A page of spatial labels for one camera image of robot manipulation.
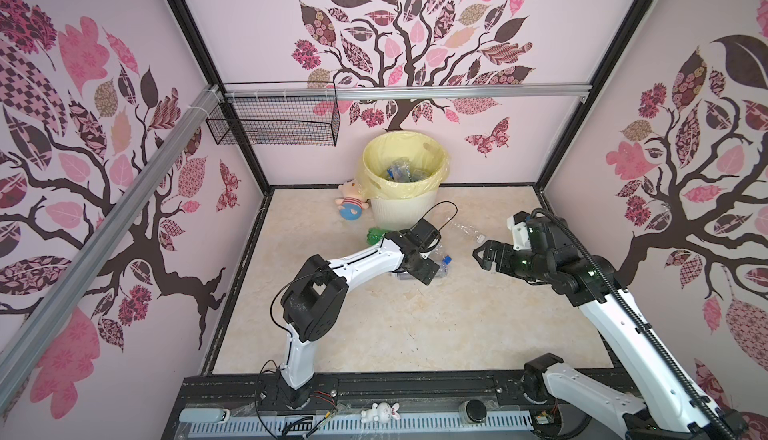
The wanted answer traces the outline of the white plastic waste bin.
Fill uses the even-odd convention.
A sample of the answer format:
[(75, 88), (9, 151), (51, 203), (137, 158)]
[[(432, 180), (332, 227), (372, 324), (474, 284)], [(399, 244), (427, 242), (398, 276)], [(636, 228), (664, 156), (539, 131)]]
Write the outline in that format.
[(399, 200), (374, 198), (370, 201), (374, 223), (384, 230), (408, 229), (436, 204), (437, 193), (434, 190)]

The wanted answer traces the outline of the blue label bottle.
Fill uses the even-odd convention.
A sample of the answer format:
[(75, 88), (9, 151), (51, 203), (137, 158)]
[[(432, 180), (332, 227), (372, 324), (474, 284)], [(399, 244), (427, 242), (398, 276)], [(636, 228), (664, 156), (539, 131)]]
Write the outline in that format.
[(452, 262), (452, 257), (448, 254), (446, 248), (442, 244), (438, 244), (430, 253), (429, 258), (438, 265), (438, 271), (435, 274), (435, 277), (446, 277), (448, 274), (448, 266)]
[(423, 173), (412, 166), (407, 158), (399, 158), (392, 162), (386, 170), (389, 179), (395, 183), (415, 183), (423, 179)]

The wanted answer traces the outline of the clear bottle purple cap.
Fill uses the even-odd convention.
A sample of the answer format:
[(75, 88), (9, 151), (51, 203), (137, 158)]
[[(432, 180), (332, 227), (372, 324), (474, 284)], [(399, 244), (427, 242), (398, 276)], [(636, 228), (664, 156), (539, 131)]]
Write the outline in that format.
[(391, 274), (391, 276), (392, 276), (393, 278), (396, 278), (397, 280), (401, 280), (401, 281), (412, 281), (412, 280), (416, 280), (416, 277), (414, 277), (412, 274), (410, 274), (410, 273), (409, 273), (409, 272), (407, 272), (407, 271), (397, 271), (397, 272), (393, 272), (393, 273)]

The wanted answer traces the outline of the aluminium rail back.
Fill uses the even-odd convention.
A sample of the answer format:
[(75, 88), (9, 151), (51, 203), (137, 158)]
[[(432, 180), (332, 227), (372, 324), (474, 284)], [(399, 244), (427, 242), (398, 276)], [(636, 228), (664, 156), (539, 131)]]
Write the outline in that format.
[(471, 85), (440, 87), (386, 87), (340, 89), (329, 88), (272, 88), (235, 90), (225, 94), (228, 99), (253, 98), (280, 100), (316, 98), (321, 101), (378, 101), (378, 100), (437, 100), (460, 98), (531, 98), (577, 97), (587, 98), (592, 87), (587, 84), (520, 84), (520, 85)]

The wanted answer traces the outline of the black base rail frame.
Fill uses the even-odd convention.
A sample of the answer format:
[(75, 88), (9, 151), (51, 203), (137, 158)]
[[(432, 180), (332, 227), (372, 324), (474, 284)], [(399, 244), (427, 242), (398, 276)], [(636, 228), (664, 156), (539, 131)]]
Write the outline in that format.
[(562, 423), (565, 401), (529, 402), (521, 389), (522, 370), (453, 372), (317, 373), (291, 405), (293, 393), (279, 373), (265, 370), (253, 375), (210, 375), (186, 378), (174, 403), (165, 439), (188, 439), (183, 423), (226, 422), (232, 418), (302, 416), (328, 419), (337, 414), (361, 414), (374, 403), (399, 403), (404, 413), (457, 412), (467, 400), (479, 399), (492, 411), (525, 411), (533, 429), (540, 429), (536, 416), (554, 415), (546, 426), (551, 432)]

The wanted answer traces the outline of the aluminium rail left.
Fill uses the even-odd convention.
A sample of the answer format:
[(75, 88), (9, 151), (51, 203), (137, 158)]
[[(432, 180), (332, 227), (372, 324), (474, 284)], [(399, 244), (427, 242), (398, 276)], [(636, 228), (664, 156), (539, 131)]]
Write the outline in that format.
[(86, 290), (133, 225), (140, 210), (158, 189), (195, 131), (221, 100), (220, 88), (206, 86), (166, 137), (136, 180), (86, 242), (61, 279), (1, 352), (1, 407), (6, 408), (61, 331)]

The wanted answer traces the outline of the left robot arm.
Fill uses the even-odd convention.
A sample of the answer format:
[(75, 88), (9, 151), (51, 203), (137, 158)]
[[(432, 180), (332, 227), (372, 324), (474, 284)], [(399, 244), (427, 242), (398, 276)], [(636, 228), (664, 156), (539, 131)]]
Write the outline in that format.
[(307, 259), (280, 298), (288, 335), (281, 377), (287, 387), (299, 391), (313, 379), (317, 342), (336, 324), (350, 292), (398, 271), (430, 284), (439, 265), (429, 254), (440, 238), (436, 228), (423, 224), (389, 232), (377, 244), (343, 258), (314, 255)]

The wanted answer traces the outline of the plush doll toy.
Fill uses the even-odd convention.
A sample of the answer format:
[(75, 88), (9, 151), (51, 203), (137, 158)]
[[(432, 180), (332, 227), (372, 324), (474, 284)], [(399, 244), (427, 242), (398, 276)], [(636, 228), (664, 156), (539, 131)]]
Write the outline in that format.
[(361, 193), (355, 180), (339, 185), (338, 193), (339, 197), (335, 200), (335, 205), (339, 215), (344, 220), (358, 220), (362, 213), (370, 208), (369, 201)]

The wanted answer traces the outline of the yellow plastic bin liner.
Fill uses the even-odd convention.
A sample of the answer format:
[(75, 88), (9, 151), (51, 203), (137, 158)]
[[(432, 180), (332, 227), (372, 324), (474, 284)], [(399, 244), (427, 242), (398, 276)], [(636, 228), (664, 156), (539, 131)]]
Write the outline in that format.
[[(389, 170), (406, 160), (409, 171), (426, 177), (416, 182), (396, 182)], [(418, 132), (396, 131), (371, 140), (363, 150), (356, 174), (361, 193), (369, 199), (407, 200), (436, 191), (450, 173), (450, 155), (433, 138)]]

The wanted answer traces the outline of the green bottle near bin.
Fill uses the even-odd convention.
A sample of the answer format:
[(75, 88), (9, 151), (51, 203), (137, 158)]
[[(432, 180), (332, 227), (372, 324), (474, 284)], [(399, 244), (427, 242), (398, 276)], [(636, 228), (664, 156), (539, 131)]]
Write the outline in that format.
[(369, 246), (374, 246), (382, 241), (388, 230), (379, 227), (372, 227), (367, 231), (366, 242)]

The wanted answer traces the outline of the aluminium rail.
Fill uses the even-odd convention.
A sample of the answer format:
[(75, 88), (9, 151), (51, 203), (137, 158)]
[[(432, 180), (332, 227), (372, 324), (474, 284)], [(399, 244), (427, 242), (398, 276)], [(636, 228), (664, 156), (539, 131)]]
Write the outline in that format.
[(587, 98), (592, 87), (587, 84), (520, 84), (520, 85), (471, 85), (440, 87), (386, 87), (340, 89), (329, 88), (272, 88), (235, 90), (225, 94), (228, 99), (253, 98), (280, 100), (316, 98), (321, 101), (378, 101), (378, 100), (437, 100), (460, 98), (531, 98), (577, 97)]
[(158, 189), (195, 131), (221, 100), (220, 88), (206, 86), (166, 137), (136, 180), (86, 242), (61, 279), (1, 352), (1, 407), (6, 408), (61, 331), (86, 290), (133, 225), (140, 210)]

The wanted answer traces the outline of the white bunny figurine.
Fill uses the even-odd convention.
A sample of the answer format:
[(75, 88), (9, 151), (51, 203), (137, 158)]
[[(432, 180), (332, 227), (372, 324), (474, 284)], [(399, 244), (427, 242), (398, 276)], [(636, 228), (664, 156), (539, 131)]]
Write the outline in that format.
[(374, 403), (369, 409), (361, 411), (360, 418), (363, 424), (378, 423), (387, 424), (391, 421), (399, 421), (400, 404), (389, 404), (387, 402)]

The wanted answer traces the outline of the black round knob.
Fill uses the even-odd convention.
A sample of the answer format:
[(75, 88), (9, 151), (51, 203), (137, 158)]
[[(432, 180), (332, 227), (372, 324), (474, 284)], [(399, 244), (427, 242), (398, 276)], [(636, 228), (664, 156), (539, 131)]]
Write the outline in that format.
[(485, 403), (479, 399), (470, 399), (464, 401), (459, 406), (459, 416), (461, 421), (467, 425), (482, 424), (486, 421), (488, 410)]

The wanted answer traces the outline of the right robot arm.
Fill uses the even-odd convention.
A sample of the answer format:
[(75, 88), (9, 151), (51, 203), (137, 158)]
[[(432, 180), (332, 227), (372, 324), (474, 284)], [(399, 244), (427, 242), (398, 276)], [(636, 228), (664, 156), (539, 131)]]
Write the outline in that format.
[(565, 401), (624, 439), (740, 439), (742, 413), (724, 408), (682, 369), (609, 262), (592, 256), (557, 219), (529, 219), (510, 244), (488, 240), (472, 256), (479, 267), (549, 286), (597, 329), (634, 383), (622, 393), (543, 354), (524, 366), (521, 389), (531, 403)]

